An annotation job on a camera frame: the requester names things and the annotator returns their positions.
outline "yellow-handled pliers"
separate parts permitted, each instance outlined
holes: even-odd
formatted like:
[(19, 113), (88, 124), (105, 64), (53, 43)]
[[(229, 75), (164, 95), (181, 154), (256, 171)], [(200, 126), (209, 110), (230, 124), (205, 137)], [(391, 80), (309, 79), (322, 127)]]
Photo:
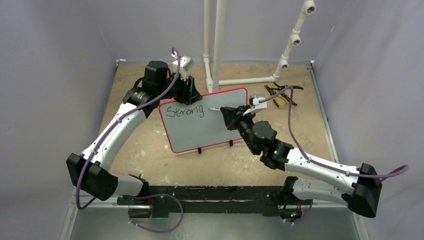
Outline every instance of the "yellow-handled pliers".
[[(273, 90), (273, 89), (271, 89), (268, 85), (264, 85), (264, 87), (266, 88), (266, 90), (268, 91), (268, 93), (272, 96), (272, 95), (274, 95), (274, 94), (276, 94), (276, 92)], [(278, 102), (277, 102), (277, 100), (276, 100), (276, 98), (280, 98), (280, 99), (282, 99), (286, 104), (289, 104), (289, 101), (287, 100), (287, 99), (285, 99), (283, 96), (281, 96), (281, 94), (280, 95), (278, 95), (278, 96), (276, 96), (276, 97), (274, 97), (273, 99), (272, 99), (272, 101), (274, 102), (274, 104), (277, 106), (277, 108), (282, 108), (283, 106), (281, 106), (280, 104), (278, 104)]]
[[(280, 85), (278, 85), (277, 83), (275, 83), (274, 82), (274, 85), (275, 86), (277, 86), (277, 88), (272, 88), (271, 87), (271, 89), (272, 90), (275, 90), (275, 91), (277, 91), (277, 92), (279, 92), (279, 91), (281, 91), (281, 90), (283, 90), (285, 87), (288, 87), (289, 85), (282, 85), (282, 86), (280, 86)], [(300, 90), (303, 90), (304, 88), (303, 87), (301, 87), (301, 86), (298, 86), (298, 85), (290, 85), (290, 87), (292, 87), (293, 89), (300, 89)], [(282, 93), (281, 94), (281, 96), (283, 97), (283, 98), (285, 98), (285, 100), (286, 100), (286, 103), (287, 104), (289, 104), (289, 102), (290, 102), (290, 97), (287, 95), (287, 94), (285, 94), (285, 93)], [(295, 101), (291, 101), (291, 104), (293, 104), (294, 106), (297, 106), (298, 104), (297, 103), (295, 103)]]

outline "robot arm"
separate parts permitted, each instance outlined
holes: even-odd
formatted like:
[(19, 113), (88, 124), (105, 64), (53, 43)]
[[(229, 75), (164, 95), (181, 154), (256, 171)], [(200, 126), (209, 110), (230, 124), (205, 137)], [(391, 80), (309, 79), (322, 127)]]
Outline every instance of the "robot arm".
[(283, 185), (281, 197), (295, 201), (331, 201), (347, 205), (359, 215), (374, 218), (382, 188), (380, 179), (351, 174), (376, 175), (375, 169), (366, 163), (361, 167), (349, 166), (310, 154), (305, 158), (300, 149), (277, 139), (277, 132), (267, 121), (253, 122), (256, 113), (266, 108), (266, 102), (259, 103), (260, 98), (261, 95), (253, 95), (250, 97), (250, 105), (237, 108), (221, 107), (220, 111), (227, 129), (237, 130), (252, 154), (262, 154), (260, 161), (267, 167), (301, 173), (319, 180), (288, 177)]
[[(202, 99), (202, 95), (196, 90), (195, 79), (187, 76), (187, 71), (193, 66), (191, 58), (180, 58), (181, 66), (179, 76), (172, 89), (162, 99), (175, 99), (177, 102), (190, 105)], [(115, 117), (107, 125), (98, 138), (80, 155), (72, 153), (66, 160), (66, 165), (74, 186), (80, 177), (83, 165), (88, 156), (94, 156), (88, 163), (88, 167), (81, 182), (81, 189), (94, 197), (104, 201), (112, 195), (139, 196), (147, 190), (149, 183), (137, 176), (122, 176), (109, 173), (109, 169), (121, 147), (127, 141), (131, 133), (149, 117), (151, 112), (159, 106), (159, 101), (150, 104), (141, 110), (136, 110), (125, 118), (122, 115), (151, 101), (159, 96), (171, 84), (171, 79), (178, 73), (171, 73), (168, 64), (163, 61), (151, 61), (145, 68), (144, 77), (138, 79), (122, 99)], [(94, 151), (97, 143), (101, 145)]]

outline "gray wall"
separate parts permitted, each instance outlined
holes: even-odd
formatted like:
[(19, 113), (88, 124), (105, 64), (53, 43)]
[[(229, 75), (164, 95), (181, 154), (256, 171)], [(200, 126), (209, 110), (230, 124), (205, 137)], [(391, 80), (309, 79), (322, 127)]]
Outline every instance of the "gray wall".
[(422, 1), (351, 0), (315, 62), (315, 74), (341, 162), (380, 174), (371, 239), (422, 239), (424, 213), (424, 27)]
[[(203, 0), (88, 0), (115, 58), (168, 59), (172, 46), (196, 62), (203, 56)], [(347, 0), (317, 0), (292, 50), (291, 62), (313, 60)], [(283, 54), (303, 0), (229, 0), (223, 61), (277, 61)], [(216, 0), (211, 0), (213, 56)]]
[(87, 1), (0, 3), (0, 239), (57, 239), (115, 66)]

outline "floor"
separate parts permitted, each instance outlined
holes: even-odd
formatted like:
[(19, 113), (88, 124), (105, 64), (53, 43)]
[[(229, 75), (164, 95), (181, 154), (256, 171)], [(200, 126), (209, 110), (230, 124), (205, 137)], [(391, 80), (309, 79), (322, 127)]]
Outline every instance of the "floor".
[[(140, 63), (119, 65), (101, 131), (115, 115), (125, 93), (144, 75), (145, 66)], [(274, 70), (274, 64), (222, 64), (221, 79), (266, 77), (271, 76)], [(195, 78), (199, 92), (207, 93), (205, 66), (195, 64), (189, 74)], [(290, 65), (283, 71), (280, 79), (281, 85), (304, 87), (304, 90), (295, 90), (293, 98), (298, 103), (298, 106), (292, 109), (291, 115), (296, 138), (307, 153), (331, 160), (318, 103), (306, 66)], [(225, 85), (219, 88), (223, 90), (235, 87), (239, 85)], [(245, 84), (244, 87), (249, 95), (268, 95), (264, 83)], [(278, 109), (270, 103), (267, 109), (256, 115), (255, 121), (269, 121), (272, 128), (278, 132), (278, 139), (294, 145), (289, 135), (287, 118), (288, 105)], [(282, 185), (287, 176), (301, 176), (264, 166), (259, 161), (259, 156), (252, 155), (243, 141), (235, 142), (232, 147), (223, 144), (205, 148), (202, 154), (197, 151), (173, 153), (157, 109), (128, 138), (110, 171), (120, 175), (141, 175), (151, 185), (175, 186), (270, 186)]]

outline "purple cable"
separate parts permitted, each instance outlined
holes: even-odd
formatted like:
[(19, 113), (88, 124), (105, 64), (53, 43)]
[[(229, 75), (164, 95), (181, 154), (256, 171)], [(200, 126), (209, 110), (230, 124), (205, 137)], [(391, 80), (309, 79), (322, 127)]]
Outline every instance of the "purple cable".
[[(165, 96), (165, 94), (167, 94), (171, 88), (174, 86), (175, 82), (178, 79), (178, 76), (180, 75), (180, 65), (181, 65), (181, 60), (180, 60), (180, 53), (178, 52), (178, 49), (176, 49), (175, 47), (172, 48), (172, 52), (176, 54), (177, 57), (177, 67), (176, 67), (176, 73), (173, 76), (172, 82), (169, 84), (168, 88), (165, 89), (165, 91), (163, 91), (159, 96), (155, 97), (153, 100), (146, 102), (143, 105), (140, 105), (126, 113), (124, 113), (120, 118), (118, 118), (119, 121), (115, 121), (103, 134), (103, 136), (101, 136), (101, 138), (98, 140), (97, 144), (94, 146), (93, 151), (96, 152), (100, 145), (103, 143), (103, 141), (105, 141), (106, 137), (111, 133), (111, 131), (119, 124), (119, 122), (121, 122), (124, 118), (126, 118), (128, 115), (132, 114), (135, 111), (141, 110), (147, 106), (149, 106), (150, 104), (159, 101), (163, 96)], [(88, 207), (88, 205), (90, 205), (95, 199), (96, 197), (93, 197), (90, 201), (87, 202), (87, 204), (85, 204), (84, 206), (81, 206), (80, 203), (80, 190), (81, 190), (81, 183), (83, 182), (83, 177), (84, 174), (86, 173), (87, 167), (89, 165), (89, 163), (91, 162), (91, 160), (94, 157), (94, 153), (90, 153), (90, 155), (88, 156), (87, 160), (84, 163), (84, 166), (81, 169), (81, 173), (79, 174), (79, 178), (78, 178), (78, 182), (76, 183), (76, 197), (75, 197), (75, 201), (76, 201), (76, 207), (79, 210), (83, 210), (86, 207)]]
[(405, 164), (405, 165), (402, 165), (402, 166), (396, 168), (395, 170), (391, 171), (389, 174), (368, 175), (368, 174), (360, 174), (360, 173), (348, 173), (344, 170), (338, 169), (338, 168), (333, 167), (333, 166), (328, 166), (324, 163), (321, 163), (321, 162), (318, 162), (318, 161), (315, 161), (315, 160), (309, 158), (306, 155), (302, 146), (299, 144), (298, 140), (295, 138), (295, 135), (293, 134), (293, 131), (292, 131), (291, 114), (292, 114), (293, 92), (294, 92), (293, 87), (292, 86), (286, 86), (285, 88), (283, 88), (281, 91), (277, 92), (276, 94), (274, 94), (274, 95), (272, 95), (272, 96), (270, 96), (270, 97), (268, 97), (264, 100), (259, 101), (259, 103), (267, 102), (267, 101), (277, 97), (278, 95), (284, 93), (287, 89), (290, 89), (290, 101), (288, 103), (288, 131), (290, 132), (290, 136), (293, 139), (293, 141), (296, 143), (296, 146), (299, 149), (300, 153), (303, 155), (303, 157), (306, 160), (308, 160), (311, 163), (316, 164), (320, 167), (324, 167), (324, 168), (327, 168), (327, 169), (330, 169), (330, 170), (333, 170), (333, 171), (336, 171), (336, 172), (339, 172), (339, 173), (342, 173), (342, 174), (345, 174), (345, 175), (350, 175), (350, 176), (354, 176), (354, 177), (361, 177), (361, 178), (369, 178), (369, 179), (381, 179), (381, 181), (384, 181), (387, 178), (392, 178), (392, 177), (396, 177), (398, 175), (401, 175), (409, 169), (409, 165)]
[(181, 205), (181, 202), (178, 201), (178, 199), (172, 195), (169, 194), (154, 194), (154, 195), (150, 195), (150, 196), (131, 196), (132, 199), (135, 200), (143, 200), (143, 199), (150, 199), (150, 198), (155, 198), (155, 197), (160, 197), (160, 196), (164, 196), (164, 197), (169, 197), (172, 198), (173, 200), (175, 200), (175, 202), (178, 204), (179, 208), (181, 209), (181, 217), (179, 218), (178, 222), (176, 223), (175, 226), (171, 227), (168, 230), (155, 230), (155, 229), (151, 229), (145, 226), (142, 226), (136, 222), (134, 222), (131, 219), (131, 211), (128, 211), (128, 219), (129, 222), (132, 223), (134, 226), (139, 227), (141, 229), (147, 230), (149, 232), (155, 233), (155, 234), (165, 234), (165, 233), (169, 233), (173, 230), (175, 230), (176, 228), (178, 228), (178, 226), (181, 224), (181, 222), (183, 221), (183, 216), (184, 216), (184, 211), (183, 211), (183, 205)]

